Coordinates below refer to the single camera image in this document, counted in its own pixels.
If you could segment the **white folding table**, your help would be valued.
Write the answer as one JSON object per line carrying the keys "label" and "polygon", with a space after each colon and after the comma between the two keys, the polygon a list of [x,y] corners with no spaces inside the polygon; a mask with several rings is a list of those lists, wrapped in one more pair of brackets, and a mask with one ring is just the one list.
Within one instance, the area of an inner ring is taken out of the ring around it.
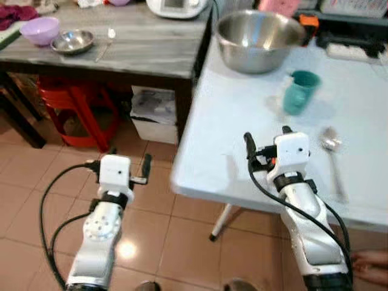
{"label": "white folding table", "polygon": [[[310,70],[321,78],[299,116],[282,109],[287,75]],[[279,69],[245,75],[228,69],[211,39],[171,176],[173,192],[279,213],[282,206],[255,187],[243,136],[269,146],[288,125],[310,139],[306,177],[350,230],[388,231],[388,66],[333,59],[316,46],[297,47]],[[319,134],[333,127],[341,146],[337,164],[349,202],[339,201]]]}

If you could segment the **teal plastic cup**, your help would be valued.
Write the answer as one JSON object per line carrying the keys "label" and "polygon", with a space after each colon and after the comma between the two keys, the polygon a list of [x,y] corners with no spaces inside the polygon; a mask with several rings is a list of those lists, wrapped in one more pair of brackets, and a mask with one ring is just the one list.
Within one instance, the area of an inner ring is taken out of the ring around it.
{"label": "teal plastic cup", "polygon": [[294,70],[283,94],[282,108],[288,115],[299,115],[309,105],[321,85],[321,78],[310,70]]}

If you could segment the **white storage box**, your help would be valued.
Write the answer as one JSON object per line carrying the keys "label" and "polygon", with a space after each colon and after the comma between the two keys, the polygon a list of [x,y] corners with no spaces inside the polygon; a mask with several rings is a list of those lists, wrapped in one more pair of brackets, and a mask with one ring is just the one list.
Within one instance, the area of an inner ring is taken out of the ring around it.
{"label": "white storage box", "polygon": [[177,144],[175,92],[144,86],[132,86],[130,119],[139,137],[146,141]]}

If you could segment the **large steel mixing bowl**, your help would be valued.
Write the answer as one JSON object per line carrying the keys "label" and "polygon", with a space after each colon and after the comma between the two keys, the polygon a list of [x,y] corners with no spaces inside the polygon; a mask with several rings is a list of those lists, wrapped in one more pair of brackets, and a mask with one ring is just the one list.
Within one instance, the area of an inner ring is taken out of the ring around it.
{"label": "large steel mixing bowl", "polygon": [[221,60],[228,69],[242,74],[264,74],[277,69],[307,37],[296,19],[255,9],[223,16],[215,33]]}

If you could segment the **white power strip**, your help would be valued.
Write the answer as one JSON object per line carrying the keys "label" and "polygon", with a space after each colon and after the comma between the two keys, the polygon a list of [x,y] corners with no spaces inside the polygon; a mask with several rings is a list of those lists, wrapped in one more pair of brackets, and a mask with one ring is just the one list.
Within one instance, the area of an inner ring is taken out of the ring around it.
{"label": "white power strip", "polygon": [[358,46],[346,46],[331,42],[326,47],[327,56],[338,60],[361,61],[367,63],[379,62],[379,58],[367,55],[366,51]]}

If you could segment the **grey marble pattern table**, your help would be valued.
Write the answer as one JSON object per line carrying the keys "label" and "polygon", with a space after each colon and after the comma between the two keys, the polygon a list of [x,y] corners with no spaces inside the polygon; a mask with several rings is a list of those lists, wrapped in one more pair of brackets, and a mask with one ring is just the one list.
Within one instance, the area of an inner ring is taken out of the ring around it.
{"label": "grey marble pattern table", "polygon": [[[192,20],[164,19],[144,3],[125,6],[101,5],[80,8],[74,0],[58,0],[62,30],[87,30],[95,44],[76,56],[62,56],[49,47],[37,47],[24,39],[0,50],[0,119],[5,120],[33,148],[42,148],[44,138],[5,96],[16,90],[8,73],[34,74],[87,81],[124,83],[175,92],[178,135],[184,133],[192,104],[192,89],[210,46],[208,12]],[[107,44],[108,28],[116,39],[99,62],[98,53]]]}

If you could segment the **orange and black device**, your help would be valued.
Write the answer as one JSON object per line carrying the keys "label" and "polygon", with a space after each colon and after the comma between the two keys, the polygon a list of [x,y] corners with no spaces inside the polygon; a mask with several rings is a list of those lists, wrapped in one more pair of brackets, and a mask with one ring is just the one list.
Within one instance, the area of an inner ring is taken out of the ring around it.
{"label": "orange and black device", "polygon": [[300,14],[298,16],[298,20],[302,27],[305,29],[305,36],[303,38],[302,47],[307,47],[311,39],[316,35],[318,32],[319,28],[319,19],[317,16],[311,16],[311,15],[305,15],[305,14]]}

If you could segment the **small steel bowl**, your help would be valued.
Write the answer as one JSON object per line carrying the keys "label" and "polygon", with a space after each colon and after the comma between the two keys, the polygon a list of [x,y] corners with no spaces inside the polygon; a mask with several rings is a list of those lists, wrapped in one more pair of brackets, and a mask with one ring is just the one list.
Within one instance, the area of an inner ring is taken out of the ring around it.
{"label": "small steel bowl", "polygon": [[67,30],[58,34],[50,47],[59,55],[80,55],[94,45],[95,36],[87,30]]}

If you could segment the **small steel spoon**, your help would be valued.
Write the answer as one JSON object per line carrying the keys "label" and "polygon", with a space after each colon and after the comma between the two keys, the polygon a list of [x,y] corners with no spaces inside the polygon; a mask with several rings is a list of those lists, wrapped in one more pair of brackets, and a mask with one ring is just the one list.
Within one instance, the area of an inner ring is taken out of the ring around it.
{"label": "small steel spoon", "polygon": [[116,30],[114,30],[114,28],[109,27],[107,30],[107,37],[108,37],[108,41],[106,42],[105,47],[103,47],[102,50],[98,53],[94,62],[99,62],[100,60],[102,60],[103,56],[108,52],[109,48],[113,45],[116,39]]}

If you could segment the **pink container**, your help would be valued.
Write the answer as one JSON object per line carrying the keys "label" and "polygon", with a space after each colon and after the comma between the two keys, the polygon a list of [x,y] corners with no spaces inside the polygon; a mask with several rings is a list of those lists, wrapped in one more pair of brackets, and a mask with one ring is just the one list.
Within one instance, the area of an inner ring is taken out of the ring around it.
{"label": "pink container", "polygon": [[259,0],[258,10],[293,17],[301,0]]}

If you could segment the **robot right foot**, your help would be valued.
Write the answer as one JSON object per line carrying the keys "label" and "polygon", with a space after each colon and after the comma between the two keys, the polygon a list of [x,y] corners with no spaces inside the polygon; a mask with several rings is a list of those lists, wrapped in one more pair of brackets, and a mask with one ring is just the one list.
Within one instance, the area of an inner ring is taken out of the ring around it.
{"label": "robot right foot", "polygon": [[222,291],[259,291],[259,288],[249,281],[236,278],[228,280],[222,287]]}

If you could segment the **purple plastic bowl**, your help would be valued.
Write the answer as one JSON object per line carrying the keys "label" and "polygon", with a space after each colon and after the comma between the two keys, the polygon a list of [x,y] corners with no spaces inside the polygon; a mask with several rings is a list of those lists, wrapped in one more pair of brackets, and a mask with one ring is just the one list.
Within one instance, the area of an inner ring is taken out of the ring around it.
{"label": "purple plastic bowl", "polygon": [[46,16],[27,21],[19,29],[22,36],[36,46],[50,46],[60,35],[60,19]]}

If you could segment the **grey woven basket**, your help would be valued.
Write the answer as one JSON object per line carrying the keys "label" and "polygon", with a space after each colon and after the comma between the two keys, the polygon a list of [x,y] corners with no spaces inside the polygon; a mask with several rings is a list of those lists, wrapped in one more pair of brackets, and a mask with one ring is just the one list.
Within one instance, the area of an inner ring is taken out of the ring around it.
{"label": "grey woven basket", "polygon": [[382,18],[388,8],[388,0],[320,0],[319,10],[337,16]]}

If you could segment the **person's bare foot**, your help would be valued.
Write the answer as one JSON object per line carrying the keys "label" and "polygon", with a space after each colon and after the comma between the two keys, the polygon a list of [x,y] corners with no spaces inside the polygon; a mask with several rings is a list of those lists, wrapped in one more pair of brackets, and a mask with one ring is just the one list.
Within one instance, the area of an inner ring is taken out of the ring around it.
{"label": "person's bare foot", "polygon": [[357,269],[388,269],[388,252],[386,250],[357,250],[351,256],[353,266]]}
{"label": "person's bare foot", "polygon": [[354,271],[355,277],[363,281],[388,287],[388,270],[383,268],[373,268],[369,266],[361,266]]}

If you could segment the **white rice cooker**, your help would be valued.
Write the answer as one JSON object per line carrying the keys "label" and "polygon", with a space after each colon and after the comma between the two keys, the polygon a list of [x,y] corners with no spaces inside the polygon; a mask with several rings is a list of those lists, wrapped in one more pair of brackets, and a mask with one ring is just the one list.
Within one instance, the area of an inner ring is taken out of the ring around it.
{"label": "white rice cooker", "polygon": [[209,5],[208,0],[145,0],[156,16],[169,19],[193,19]]}

